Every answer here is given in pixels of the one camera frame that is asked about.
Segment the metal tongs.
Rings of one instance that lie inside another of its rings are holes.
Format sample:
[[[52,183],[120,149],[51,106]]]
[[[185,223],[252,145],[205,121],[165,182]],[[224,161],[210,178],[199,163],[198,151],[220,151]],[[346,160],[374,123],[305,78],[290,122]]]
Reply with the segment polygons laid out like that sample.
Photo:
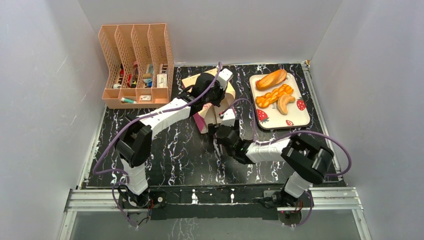
[[[212,107],[212,113],[213,113],[213,116],[214,116],[214,123],[215,123],[214,130],[216,131],[216,129],[219,127],[219,120],[218,120],[219,114],[216,112],[216,109],[215,109],[214,106]],[[212,138],[213,138],[213,146],[214,146],[214,149],[215,149],[215,153],[217,154],[218,157],[221,157],[222,156],[222,147],[217,143],[215,133],[212,134]]]

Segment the pink and tan paper bag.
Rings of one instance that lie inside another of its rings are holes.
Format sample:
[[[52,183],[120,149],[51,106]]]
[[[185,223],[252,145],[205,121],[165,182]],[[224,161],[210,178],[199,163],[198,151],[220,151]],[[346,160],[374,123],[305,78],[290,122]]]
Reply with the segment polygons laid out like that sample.
[[[214,69],[206,71],[205,73],[213,75],[212,76],[212,79],[213,79],[217,71],[218,69],[214,68]],[[194,85],[199,75],[200,73],[184,78],[182,80],[182,86],[185,88],[185,87]],[[236,97],[236,91],[233,88],[232,84],[228,82],[224,99],[220,102],[220,107],[214,106],[211,103],[203,105],[202,110],[193,116],[195,123],[197,125],[197,128],[201,134],[206,134],[208,132],[209,124],[215,125],[215,124],[220,124],[222,122],[223,119],[219,117],[219,113],[221,113],[230,104],[232,104],[235,100],[235,97]]]

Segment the orange braided fake bread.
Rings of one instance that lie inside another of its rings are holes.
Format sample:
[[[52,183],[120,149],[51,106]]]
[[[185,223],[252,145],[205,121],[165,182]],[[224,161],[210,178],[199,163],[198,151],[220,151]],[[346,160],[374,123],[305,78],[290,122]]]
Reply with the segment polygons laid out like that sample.
[[[259,108],[264,109],[276,102],[281,96],[286,94],[291,95],[293,92],[294,89],[290,85],[283,84],[271,92],[267,92],[265,95],[256,97],[255,103]]]

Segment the long orange fake baguette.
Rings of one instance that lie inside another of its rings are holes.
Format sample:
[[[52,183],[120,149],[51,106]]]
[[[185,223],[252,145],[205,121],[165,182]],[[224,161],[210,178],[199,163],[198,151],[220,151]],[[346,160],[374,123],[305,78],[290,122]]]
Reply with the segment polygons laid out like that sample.
[[[271,87],[282,83],[286,80],[287,71],[285,69],[279,69],[274,72],[271,72],[255,83],[256,89],[259,91],[265,91]]]

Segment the tan fake croissant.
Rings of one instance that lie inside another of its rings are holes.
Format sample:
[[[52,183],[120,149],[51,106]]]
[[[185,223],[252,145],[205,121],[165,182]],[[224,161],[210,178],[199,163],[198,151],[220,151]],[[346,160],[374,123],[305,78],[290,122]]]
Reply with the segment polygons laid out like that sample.
[[[288,104],[294,103],[296,101],[296,98],[293,97],[290,94],[284,94],[282,95],[278,101],[277,101],[277,108],[278,111],[282,114],[282,115],[287,115],[288,114]]]

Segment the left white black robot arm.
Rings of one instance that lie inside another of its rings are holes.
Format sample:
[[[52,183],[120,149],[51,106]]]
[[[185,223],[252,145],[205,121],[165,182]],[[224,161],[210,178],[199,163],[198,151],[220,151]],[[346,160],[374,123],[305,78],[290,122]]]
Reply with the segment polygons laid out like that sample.
[[[192,117],[206,104],[220,106],[232,77],[227,69],[216,76],[203,72],[168,104],[138,118],[126,118],[130,125],[114,145],[126,176],[126,192],[119,193],[124,201],[137,208],[147,206],[150,196],[145,162],[151,155],[153,138],[171,125]]]

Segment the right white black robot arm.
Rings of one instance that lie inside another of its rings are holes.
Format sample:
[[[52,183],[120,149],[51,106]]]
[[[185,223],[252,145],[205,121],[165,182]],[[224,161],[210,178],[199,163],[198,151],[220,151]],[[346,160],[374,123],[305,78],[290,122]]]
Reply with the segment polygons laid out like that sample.
[[[302,195],[313,185],[322,184],[330,176],[329,169],[334,152],[308,131],[291,132],[282,139],[256,142],[242,139],[237,125],[209,125],[208,136],[213,139],[219,154],[226,153],[244,165],[262,162],[285,162],[293,174],[280,191],[265,191],[263,197],[254,198],[266,208],[295,207]]]

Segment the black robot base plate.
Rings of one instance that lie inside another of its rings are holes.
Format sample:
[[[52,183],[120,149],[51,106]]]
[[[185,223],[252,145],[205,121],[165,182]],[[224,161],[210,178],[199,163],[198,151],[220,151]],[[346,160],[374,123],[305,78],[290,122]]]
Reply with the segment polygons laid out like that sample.
[[[147,219],[155,221],[261,218],[298,224],[301,212],[314,207],[310,191],[293,197],[282,184],[153,186],[139,197],[119,186],[115,197],[127,215],[145,211]]]

